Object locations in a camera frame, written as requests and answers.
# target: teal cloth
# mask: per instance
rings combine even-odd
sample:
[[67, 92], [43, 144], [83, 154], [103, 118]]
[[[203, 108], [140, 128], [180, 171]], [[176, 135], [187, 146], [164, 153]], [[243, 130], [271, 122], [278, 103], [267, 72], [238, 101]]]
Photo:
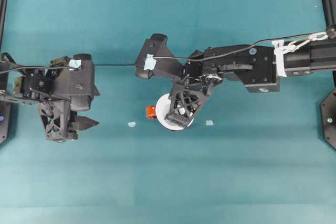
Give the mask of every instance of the teal cloth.
[[[8, 0], [2, 50], [26, 65], [80, 52], [132, 63], [152, 33], [187, 56], [324, 28], [321, 0]], [[270, 94], [225, 81], [189, 129], [170, 132], [145, 118], [170, 80], [97, 67], [101, 96], [82, 115], [100, 125], [78, 141], [45, 141], [36, 109], [14, 107], [0, 223], [334, 223], [336, 152], [318, 107], [331, 76], [283, 78]]]

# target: small orange block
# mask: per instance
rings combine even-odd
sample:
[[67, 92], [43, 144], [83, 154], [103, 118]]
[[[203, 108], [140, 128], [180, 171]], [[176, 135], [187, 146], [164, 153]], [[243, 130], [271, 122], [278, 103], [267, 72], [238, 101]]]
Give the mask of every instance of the small orange block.
[[146, 117], [148, 119], [156, 119], [155, 106], [146, 107]]

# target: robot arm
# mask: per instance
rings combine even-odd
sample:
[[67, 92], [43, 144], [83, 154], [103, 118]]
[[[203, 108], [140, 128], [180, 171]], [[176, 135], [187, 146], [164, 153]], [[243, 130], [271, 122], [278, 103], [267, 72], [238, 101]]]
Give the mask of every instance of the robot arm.
[[[55, 59], [50, 62], [50, 67], [20, 66], [8, 53], [2, 53], [0, 60], [0, 101], [37, 103], [47, 140], [76, 140], [78, 131], [99, 124], [78, 115], [78, 112], [89, 110], [92, 100], [99, 95], [94, 85], [95, 67], [90, 55]], [[12, 94], [6, 92], [10, 71], [22, 75], [15, 78]]]
[[[213, 87], [225, 79], [241, 81], [251, 93], [267, 93], [280, 90], [280, 77], [336, 70], [335, 26], [301, 37], [306, 38], [286, 43], [282, 38], [264, 40], [272, 41], [274, 47], [253, 44], [197, 50], [183, 58], [187, 63], [182, 65], [178, 61], [182, 58], [166, 47], [167, 37], [153, 34], [135, 62], [135, 75], [173, 79], [171, 92], [156, 104], [156, 116], [167, 129], [182, 130], [191, 125]], [[336, 146], [336, 125], [334, 128]]]

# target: wire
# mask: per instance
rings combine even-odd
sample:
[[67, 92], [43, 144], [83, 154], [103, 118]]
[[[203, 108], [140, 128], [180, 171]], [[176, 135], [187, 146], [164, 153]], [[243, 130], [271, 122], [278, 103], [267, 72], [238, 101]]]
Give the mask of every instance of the wire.
[[50, 69], [50, 70], [57, 70], [57, 69], [72, 69], [72, 70], [78, 70], [78, 68], [73, 68], [73, 67], [67, 67], [67, 66], [63, 66], [63, 67], [46, 67], [46, 66], [22, 66], [22, 67], [16, 67], [16, 68], [11, 68], [11, 69], [7, 69], [7, 70], [3, 70], [0, 71], [0, 74], [3, 73], [9, 73], [12, 71], [18, 71], [18, 70], [22, 70], [22, 69]]
[[203, 58], [203, 59], [191, 59], [191, 58], [185, 58], [185, 57], [153, 57], [153, 59], [174, 59], [174, 60], [186, 60], [186, 61], [192, 61], [192, 62], [213, 60], [213, 59], [222, 58], [222, 57], [225, 57], [225, 56], [228, 56], [228, 55], [236, 54], [238, 52], [246, 51], [248, 49], [254, 48], [257, 44], [260, 44], [260, 43], [270, 42], [270, 41], [273, 41], [273, 40], [280, 40], [280, 39], [285, 40], [285, 39], [301, 38], [301, 37], [307, 37], [309, 35], [311, 35], [311, 34], [299, 34], [299, 35], [293, 35], [293, 36], [287, 36], [287, 37], [281, 37], [281, 38], [262, 39], [262, 40], [259, 40], [255, 43], [249, 45], [248, 47], [244, 47], [244, 48], [241, 48], [241, 49], [230, 51], [230, 52], [227, 52], [227, 53], [222, 54], [222, 55], [210, 56], [210, 57]]
[[130, 64], [94, 64], [97, 67], [133, 67], [135, 66], [134, 63], [130, 63]]

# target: mounting plate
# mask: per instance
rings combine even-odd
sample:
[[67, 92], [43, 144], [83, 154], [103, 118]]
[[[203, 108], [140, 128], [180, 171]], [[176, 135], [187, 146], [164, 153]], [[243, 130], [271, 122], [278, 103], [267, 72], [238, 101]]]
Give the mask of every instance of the mounting plate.
[[324, 139], [336, 149], [336, 88], [321, 102]]
[[8, 137], [9, 117], [12, 104], [0, 101], [0, 144]]

